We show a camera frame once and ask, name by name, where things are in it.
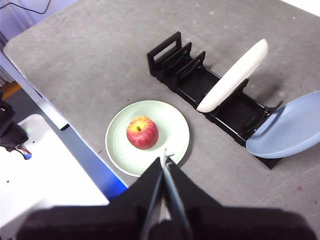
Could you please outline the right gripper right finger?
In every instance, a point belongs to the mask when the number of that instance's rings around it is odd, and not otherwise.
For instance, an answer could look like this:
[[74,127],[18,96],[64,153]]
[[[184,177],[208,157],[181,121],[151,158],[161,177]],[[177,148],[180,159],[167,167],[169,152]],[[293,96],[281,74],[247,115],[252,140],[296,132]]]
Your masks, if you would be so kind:
[[198,187],[164,152],[162,170],[177,215],[162,223],[168,240],[315,240],[299,214],[274,208],[230,207]]

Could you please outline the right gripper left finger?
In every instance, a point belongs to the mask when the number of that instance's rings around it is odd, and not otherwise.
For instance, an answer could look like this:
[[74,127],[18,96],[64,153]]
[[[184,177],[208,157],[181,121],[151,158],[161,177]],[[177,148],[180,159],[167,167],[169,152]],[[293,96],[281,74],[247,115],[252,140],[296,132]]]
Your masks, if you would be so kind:
[[127,190],[99,206],[55,206],[28,215],[18,240],[137,240],[144,224],[158,177],[160,159]]

